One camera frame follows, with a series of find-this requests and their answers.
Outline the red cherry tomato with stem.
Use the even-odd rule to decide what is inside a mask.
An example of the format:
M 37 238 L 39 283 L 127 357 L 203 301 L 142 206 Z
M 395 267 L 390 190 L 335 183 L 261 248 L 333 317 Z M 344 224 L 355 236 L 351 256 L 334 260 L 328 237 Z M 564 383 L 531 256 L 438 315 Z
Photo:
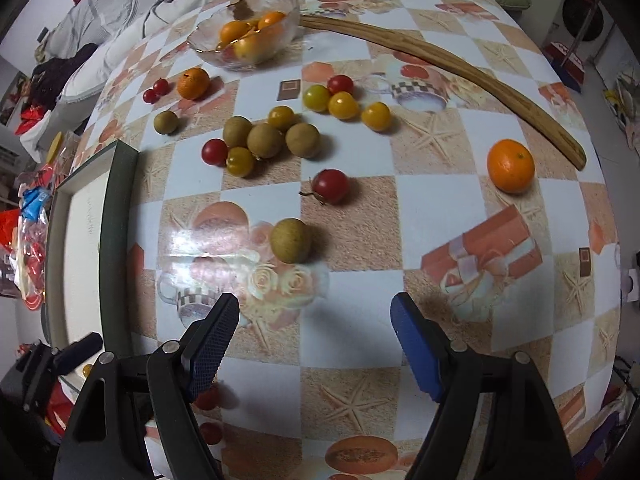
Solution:
M 300 192 L 301 196 L 312 196 L 322 204 L 335 205 L 341 203 L 349 193 L 349 178 L 343 171 L 325 169 L 316 174 L 310 182 L 308 192 Z

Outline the yellow cherry tomato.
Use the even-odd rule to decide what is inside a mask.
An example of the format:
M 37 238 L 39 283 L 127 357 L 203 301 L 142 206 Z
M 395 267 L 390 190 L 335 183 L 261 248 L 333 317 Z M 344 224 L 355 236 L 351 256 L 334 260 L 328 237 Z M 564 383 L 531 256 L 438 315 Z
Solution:
M 375 102 L 361 112 L 360 119 L 371 130 L 384 132 L 392 125 L 393 115 L 385 103 Z

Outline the white tray green rim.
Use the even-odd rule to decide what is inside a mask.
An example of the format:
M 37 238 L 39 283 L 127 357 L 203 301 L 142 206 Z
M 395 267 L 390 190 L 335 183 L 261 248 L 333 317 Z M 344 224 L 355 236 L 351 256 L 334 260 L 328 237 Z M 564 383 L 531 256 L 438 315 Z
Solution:
M 116 141 L 55 190 L 44 266 L 42 329 L 64 348 L 96 332 L 104 349 L 131 356 L 127 304 L 129 206 L 138 151 Z

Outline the snack pile on stool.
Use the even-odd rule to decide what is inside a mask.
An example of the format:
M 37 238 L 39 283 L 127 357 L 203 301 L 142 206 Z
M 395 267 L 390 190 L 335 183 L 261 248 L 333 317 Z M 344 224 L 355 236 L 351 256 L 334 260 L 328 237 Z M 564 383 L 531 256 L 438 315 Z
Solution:
M 18 177 L 18 202 L 1 213 L 1 296 L 21 298 L 29 311 L 44 300 L 44 260 L 48 229 L 47 206 L 55 188 L 55 159 L 64 144 L 59 132 L 44 164 Z

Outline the large orange tangerine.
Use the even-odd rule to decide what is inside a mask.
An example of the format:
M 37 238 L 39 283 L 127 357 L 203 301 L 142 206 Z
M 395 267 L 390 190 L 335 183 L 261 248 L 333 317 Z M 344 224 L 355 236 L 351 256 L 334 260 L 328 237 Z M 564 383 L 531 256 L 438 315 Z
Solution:
M 518 141 L 503 139 L 494 144 L 487 155 L 489 179 L 506 194 L 522 194 L 535 177 L 532 153 Z

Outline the long wooden stick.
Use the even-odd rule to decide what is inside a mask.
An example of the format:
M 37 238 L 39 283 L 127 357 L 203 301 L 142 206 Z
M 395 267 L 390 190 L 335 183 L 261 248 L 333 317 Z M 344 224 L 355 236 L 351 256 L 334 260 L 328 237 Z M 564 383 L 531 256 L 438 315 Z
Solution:
M 339 20 L 338 18 L 302 14 L 299 18 L 299 25 L 309 29 L 336 32 L 405 53 L 466 79 L 491 94 L 512 113 L 535 128 L 578 171 L 584 170 L 587 165 L 587 155 L 582 144 L 540 106 L 518 90 L 441 47 L 402 32 L 391 32 L 386 28 Z

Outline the small orange tangerine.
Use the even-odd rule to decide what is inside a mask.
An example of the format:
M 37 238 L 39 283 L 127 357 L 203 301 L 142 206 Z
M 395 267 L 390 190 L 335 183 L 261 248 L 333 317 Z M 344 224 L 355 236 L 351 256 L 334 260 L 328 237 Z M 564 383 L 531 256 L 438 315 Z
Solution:
M 185 70 L 177 81 L 177 92 L 185 100 L 195 101 L 205 94 L 210 85 L 209 74 L 201 67 Z

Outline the red broom and dustpan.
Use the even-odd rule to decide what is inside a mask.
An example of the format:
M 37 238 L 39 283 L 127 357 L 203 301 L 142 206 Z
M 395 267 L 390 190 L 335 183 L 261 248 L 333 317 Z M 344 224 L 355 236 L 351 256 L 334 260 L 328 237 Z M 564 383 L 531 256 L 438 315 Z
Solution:
M 551 67 L 559 76 L 565 87 L 570 88 L 578 93 L 582 92 L 582 84 L 584 83 L 584 64 L 576 55 L 577 49 L 582 43 L 584 36 L 597 14 L 599 6 L 598 0 L 593 0 L 588 6 L 588 12 L 582 21 L 582 26 L 575 35 L 573 42 L 565 50 L 561 49 L 559 42 L 551 41 L 544 48 L 544 55 L 551 63 Z

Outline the glass fruit bowl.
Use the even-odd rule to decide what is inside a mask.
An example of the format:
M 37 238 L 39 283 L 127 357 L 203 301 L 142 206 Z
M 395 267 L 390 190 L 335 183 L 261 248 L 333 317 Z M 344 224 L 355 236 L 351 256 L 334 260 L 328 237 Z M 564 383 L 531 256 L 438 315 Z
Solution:
M 290 45 L 299 18 L 298 0 L 234 0 L 199 22 L 186 44 L 213 66 L 253 68 Z

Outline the white washing machine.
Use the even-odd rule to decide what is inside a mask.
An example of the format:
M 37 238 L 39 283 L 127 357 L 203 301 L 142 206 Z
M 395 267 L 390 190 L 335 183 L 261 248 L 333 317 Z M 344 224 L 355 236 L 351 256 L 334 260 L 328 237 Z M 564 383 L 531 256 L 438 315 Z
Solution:
M 570 47 L 578 32 L 582 30 L 595 2 L 596 0 L 561 0 L 544 44 L 555 41 L 564 44 L 567 48 Z M 604 47 L 613 28 L 612 16 L 603 3 L 598 2 L 597 10 L 593 12 L 591 21 L 575 51 L 578 58 L 582 62 L 595 58 Z

